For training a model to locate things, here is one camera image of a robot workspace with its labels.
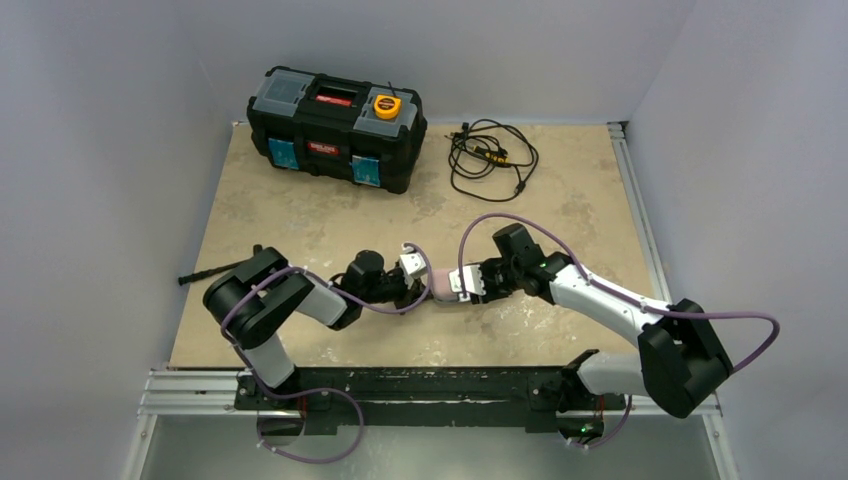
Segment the right blue toolbox latch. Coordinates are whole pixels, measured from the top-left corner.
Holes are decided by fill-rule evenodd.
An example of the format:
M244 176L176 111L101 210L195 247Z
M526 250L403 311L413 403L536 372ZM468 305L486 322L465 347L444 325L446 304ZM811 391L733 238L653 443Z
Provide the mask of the right blue toolbox latch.
M356 184L379 188L381 186L379 160L373 157L351 157L352 180Z

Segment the blue toolbox latch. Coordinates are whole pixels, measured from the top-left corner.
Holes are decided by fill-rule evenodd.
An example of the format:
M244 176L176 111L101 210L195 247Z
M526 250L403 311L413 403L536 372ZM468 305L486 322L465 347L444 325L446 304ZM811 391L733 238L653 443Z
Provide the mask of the blue toolbox latch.
M379 188L381 186L379 160L373 157L351 157L352 180L356 184Z
M293 142L269 138L268 149L270 153L271 164L275 168L295 171L298 171L300 169Z

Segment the yellow tape measure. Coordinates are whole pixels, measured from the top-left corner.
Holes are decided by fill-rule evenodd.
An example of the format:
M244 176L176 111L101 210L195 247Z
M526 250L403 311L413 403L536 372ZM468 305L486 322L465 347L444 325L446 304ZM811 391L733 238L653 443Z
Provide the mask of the yellow tape measure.
M394 120L400 114L403 102L394 95L378 94L373 102L373 112L381 120Z

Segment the black plastic toolbox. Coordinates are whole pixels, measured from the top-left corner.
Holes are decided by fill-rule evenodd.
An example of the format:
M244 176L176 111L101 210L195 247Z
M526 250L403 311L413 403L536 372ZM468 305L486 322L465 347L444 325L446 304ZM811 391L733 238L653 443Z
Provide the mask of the black plastic toolbox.
M397 118L376 117L378 94L402 100ZM272 167L269 138L293 142L298 171L317 177L354 183L351 157L373 157L380 162L379 189L393 194L408 190L428 126L421 97L413 89L285 66L265 73L246 115L251 140Z

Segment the pink umbrella case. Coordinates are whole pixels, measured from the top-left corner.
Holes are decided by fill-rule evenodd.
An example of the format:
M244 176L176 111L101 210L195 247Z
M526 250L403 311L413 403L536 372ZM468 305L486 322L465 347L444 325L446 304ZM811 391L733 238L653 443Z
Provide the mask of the pink umbrella case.
M449 269L437 269L429 276L431 283L431 296L435 302L443 304L456 304L471 301L460 302L457 295L453 293L449 286L448 273Z

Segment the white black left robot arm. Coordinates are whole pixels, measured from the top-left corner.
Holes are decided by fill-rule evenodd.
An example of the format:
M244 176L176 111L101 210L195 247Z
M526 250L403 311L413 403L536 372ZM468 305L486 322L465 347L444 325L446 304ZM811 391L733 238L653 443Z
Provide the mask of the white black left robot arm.
M429 295L431 270L423 251L407 243L391 269L379 253L363 250L340 276L323 280L268 247L214 281L202 304L255 381L275 394L291 395L299 387L297 367L278 331L292 315L335 331L365 310L402 315Z

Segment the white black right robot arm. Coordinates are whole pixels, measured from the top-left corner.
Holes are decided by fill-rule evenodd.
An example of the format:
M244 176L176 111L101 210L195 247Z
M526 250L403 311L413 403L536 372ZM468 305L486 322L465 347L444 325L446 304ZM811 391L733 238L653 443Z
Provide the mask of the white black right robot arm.
M498 256L428 275L431 298L485 304L522 291L588 317L636 349L591 349L566 365L560 410L606 394L636 395L685 418L731 376L729 356L697 303L669 305L638 296L579 267L569 254L544 253L519 223L500 229L493 240Z

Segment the left blue toolbox latch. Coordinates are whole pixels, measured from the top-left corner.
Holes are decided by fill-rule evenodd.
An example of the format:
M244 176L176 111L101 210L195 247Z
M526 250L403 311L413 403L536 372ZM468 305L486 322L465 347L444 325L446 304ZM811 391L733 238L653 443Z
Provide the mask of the left blue toolbox latch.
M269 138L268 149L270 153L271 164L275 168L295 171L298 171L300 169L293 142Z

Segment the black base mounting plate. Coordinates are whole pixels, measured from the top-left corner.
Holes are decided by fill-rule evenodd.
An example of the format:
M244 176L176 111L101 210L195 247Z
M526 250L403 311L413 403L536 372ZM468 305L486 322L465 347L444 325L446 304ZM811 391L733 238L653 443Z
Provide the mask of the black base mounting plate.
M624 396L589 393L564 366L302 367L291 395L266 394L250 374L237 378L234 407L262 418L291 413L307 435L340 427L521 428L598 438Z

